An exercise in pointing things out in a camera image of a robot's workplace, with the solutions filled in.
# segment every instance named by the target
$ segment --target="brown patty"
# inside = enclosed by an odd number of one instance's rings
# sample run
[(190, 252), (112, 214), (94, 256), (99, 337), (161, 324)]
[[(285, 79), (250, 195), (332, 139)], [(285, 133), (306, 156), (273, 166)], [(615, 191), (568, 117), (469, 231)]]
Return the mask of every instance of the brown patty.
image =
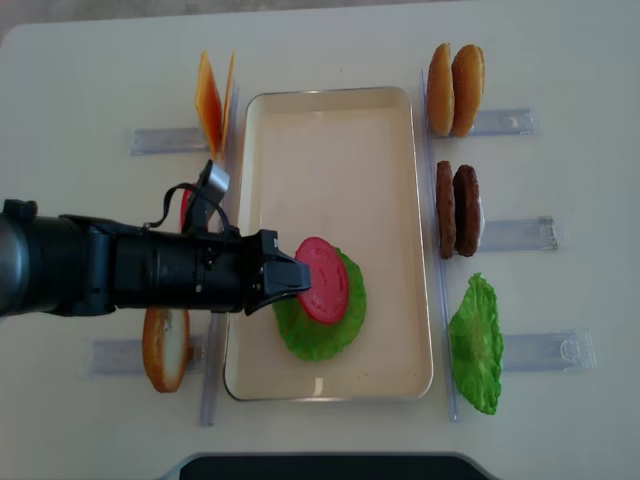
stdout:
[(440, 230), (440, 256), (451, 258), (456, 241), (456, 218), (453, 201), (453, 173), (449, 162), (438, 162), (436, 174), (436, 210)]
[(480, 211), (480, 188), (476, 171), (462, 165), (453, 177), (456, 198), (456, 250), (470, 257), (478, 249), (482, 213)]

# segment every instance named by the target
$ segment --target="lettuce leaf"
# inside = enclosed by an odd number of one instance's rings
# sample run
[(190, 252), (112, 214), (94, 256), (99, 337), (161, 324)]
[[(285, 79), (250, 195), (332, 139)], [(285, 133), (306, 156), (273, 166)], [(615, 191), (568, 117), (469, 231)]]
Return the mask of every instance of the lettuce leaf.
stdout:
[(502, 354), (498, 301), (491, 285), (476, 273), (449, 324), (453, 378), (458, 390), (482, 413), (494, 415), (502, 391)]
[(296, 298), (273, 304), (280, 336), (287, 348), (308, 362), (327, 360), (349, 345), (360, 332), (367, 313), (367, 292), (360, 267), (336, 248), (349, 277), (349, 303), (342, 320), (325, 325), (312, 320)]

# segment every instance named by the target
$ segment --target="cheese slice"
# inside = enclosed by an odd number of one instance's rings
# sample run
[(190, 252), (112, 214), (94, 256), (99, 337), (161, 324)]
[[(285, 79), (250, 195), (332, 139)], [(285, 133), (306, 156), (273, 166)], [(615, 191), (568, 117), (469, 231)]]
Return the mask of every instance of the cheese slice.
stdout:
[(227, 76), (227, 93), (224, 99), (224, 118), (222, 120), (222, 160), (227, 151), (227, 138), (229, 132), (229, 117), (231, 110), (231, 96), (233, 95), (233, 71), (236, 66), (236, 52), (231, 53), (231, 64), (229, 65), (229, 75)]
[(211, 155), (215, 159), (222, 150), (222, 104), (207, 52), (202, 52), (200, 57), (198, 86), (194, 103), (211, 149)]

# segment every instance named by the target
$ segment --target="tray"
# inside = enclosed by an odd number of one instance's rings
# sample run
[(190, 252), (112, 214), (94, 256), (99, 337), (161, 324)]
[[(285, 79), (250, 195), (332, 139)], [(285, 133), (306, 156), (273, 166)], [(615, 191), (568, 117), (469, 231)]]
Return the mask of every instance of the tray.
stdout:
[(241, 167), (243, 235), (277, 230), (294, 255), (309, 236), (340, 247), (368, 293), (358, 337), (307, 363), (271, 308), (229, 320), (224, 381), (238, 400), (421, 397), (433, 377), (411, 103), (399, 88), (253, 99)]

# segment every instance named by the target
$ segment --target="white table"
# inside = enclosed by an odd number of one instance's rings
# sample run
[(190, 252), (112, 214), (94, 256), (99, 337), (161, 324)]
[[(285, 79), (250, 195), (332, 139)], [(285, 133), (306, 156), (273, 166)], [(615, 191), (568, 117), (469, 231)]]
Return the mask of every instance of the white table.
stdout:
[[(451, 304), (483, 271), (505, 333), (588, 327), (599, 366), (506, 374), (495, 417), (462, 402), (462, 422), (452, 424), (434, 320), (435, 377), (420, 401), (238, 403), (223, 391), (215, 427), (201, 428), (199, 374), (174, 395), (158, 395), (144, 377), (87, 377), (88, 342), (139, 338), (141, 312), (12, 317), (0, 325), (0, 477), (151, 478), (206, 453), (389, 451), (457, 452), (503, 478), (637, 478), (639, 15), (631, 2), (440, 3), (9, 33), (0, 48), (1, 197), (37, 200), (45, 215), (132, 224), (159, 217), (164, 191), (204, 164), (204, 154), (132, 158), (126, 135), (196, 125), (202, 49), (226, 72), (235, 48), (241, 111), (261, 92), (397, 85), (414, 102), (418, 131), (419, 73), (435, 47), (481, 45), (483, 106), (535, 107), (542, 133), (445, 142), (438, 159), (476, 166), (489, 218), (550, 213), (571, 240), (555, 254), (455, 260)], [(208, 315), (193, 317), (202, 332)]]

